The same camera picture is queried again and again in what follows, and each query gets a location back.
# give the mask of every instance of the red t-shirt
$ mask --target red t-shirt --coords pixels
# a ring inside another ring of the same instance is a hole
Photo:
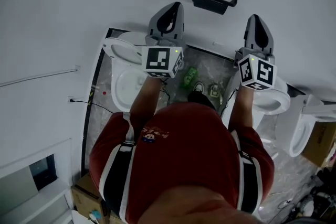
[[[144,126],[140,122],[131,116],[137,147],[126,211],[128,223],[137,223],[165,190],[181,185],[209,188],[236,208],[238,149],[216,111],[197,103],[175,103],[158,111]],[[100,134],[90,155],[90,172],[97,187],[111,151],[125,141],[128,129],[120,112]],[[236,131],[241,150],[259,161],[264,200],[273,183],[273,161],[254,129]]]

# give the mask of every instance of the shoe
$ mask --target shoe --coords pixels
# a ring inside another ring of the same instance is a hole
[[[194,86],[194,90],[193,91],[194,92],[201,92],[201,93],[203,93],[204,92],[204,85],[203,85],[203,83],[197,82],[195,84],[195,86]]]

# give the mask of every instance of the white stripe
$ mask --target white stripe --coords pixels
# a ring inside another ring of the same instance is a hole
[[[238,158],[239,158],[239,194],[238,194],[237,209],[241,210],[241,205],[243,203],[243,197],[244,197],[244,163],[243,158],[239,154]]]
[[[238,138],[237,131],[236,131],[236,130],[232,131],[231,135],[232,135],[233,139],[234,139],[235,142],[236,142],[238,151],[240,151],[240,142],[239,142],[239,138]]]
[[[105,164],[104,170],[103,170],[103,172],[101,173],[101,176],[100,176],[100,180],[99,180],[99,193],[100,193],[101,197],[104,200],[105,200],[105,198],[104,198],[104,186],[105,186],[106,178],[109,175],[111,166],[112,166],[112,164],[114,162],[114,158],[115,158],[115,156],[116,156],[116,154],[117,154],[120,146],[121,145],[118,145],[118,146],[116,146],[112,150],[112,152],[111,152],[111,154],[110,154],[110,156],[109,156],[109,158],[108,158],[108,160],[107,160],[107,162]]]
[[[126,141],[134,141],[134,129],[130,121],[130,113],[124,112],[122,117],[124,120],[127,120],[129,124],[129,128],[126,134]]]
[[[120,205],[120,210],[119,210],[119,216],[121,220],[125,223],[127,223],[126,222],[126,210],[127,210],[128,192],[130,188],[130,179],[131,179],[131,171],[132,171],[135,148],[136,146],[134,146],[133,148],[130,165],[128,166],[128,172],[127,172],[126,182],[124,186],[124,192],[122,194],[122,200],[121,200],[121,205]]]
[[[236,130],[232,131],[231,135],[236,142],[238,151],[240,151],[240,142]],[[241,210],[241,205],[243,203],[243,197],[244,197],[244,163],[243,158],[240,156],[239,153],[238,153],[238,159],[239,159],[239,194],[238,194],[237,209]]]
[[[256,158],[253,158],[252,157],[252,160],[253,160],[253,163],[255,164],[256,166],[256,173],[257,173],[257,183],[258,183],[258,200],[257,200],[257,205],[256,205],[256,209],[254,210],[254,212],[256,212],[261,204],[261,199],[263,198],[263,181],[262,181],[262,178],[261,178],[261,170],[260,170],[260,165],[259,165],[259,162]]]

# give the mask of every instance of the toilet bowl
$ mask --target toilet bowl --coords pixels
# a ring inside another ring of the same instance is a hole
[[[111,95],[116,107],[129,112],[147,74],[141,68],[141,46],[145,33],[126,32],[118,38],[102,41],[105,53],[111,58]]]
[[[233,105],[236,100],[237,91],[240,86],[239,72],[230,79],[224,97],[225,109],[222,111],[223,124],[228,127]],[[253,100],[253,128],[256,129],[264,115],[276,115],[285,112],[290,107],[290,97],[287,93],[287,84],[276,78],[274,89],[255,91]]]
[[[336,105],[324,105],[313,95],[291,98],[290,108],[278,116],[275,145],[291,157],[306,146],[316,121],[336,121]]]

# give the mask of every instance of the marble floor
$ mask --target marble floor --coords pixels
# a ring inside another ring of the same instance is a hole
[[[183,89],[181,88],[181,82],[189,67],[196,68],[198,76],[192,82],[189,89]],[[234,75],[235,71],[236,70],[233,69],[233,62],[229,59],[214,56],[193,48],[187,48],[185,51],[184,67],[179,70],[174,80],[168,81],[166,86],[171,96],[170,103],[186,101],[188,93],[192,90],[192,86],[197,80],[204,83],[206,94],[208,94],[208,88],[215,83],[218,85],[219,92],[223,95],[229,79]],[[94,103],[104,106],[110,111],[118,111],[111,97],[111,59],[106,55],[101,64],[94,92]],[[219,108],[220,98],[210,98],[210,100],[216,108]],[[167,95],[161,92],[157,106],[158,109],[165,107],[166,103]],[[89,154],[93,145],[110,116],[111,113],[105,109],[92,106],[85,145],[85,168],[89,166]],[[270,141],[270,143],[264,144],[270,156],[277,155],[274,159],[274,184],[267,199],[259,208],[259,215],[261,220],[265,223],[269,223],[270,220],[280,212],[280,209],[285,205],[283,201],[293,200],[293,202],[296,203],[309,192],[315,184],[315,181],[312,181],[310,177],[315,174],[317,170],[313,164],[303,157],[298,156],[291,158],[285,152],[274,146],[276,119],[277,116],[264,116],[257,129],[261,138]],[[271,223],[281,223],[291,209],[292,206],[283,209]]]

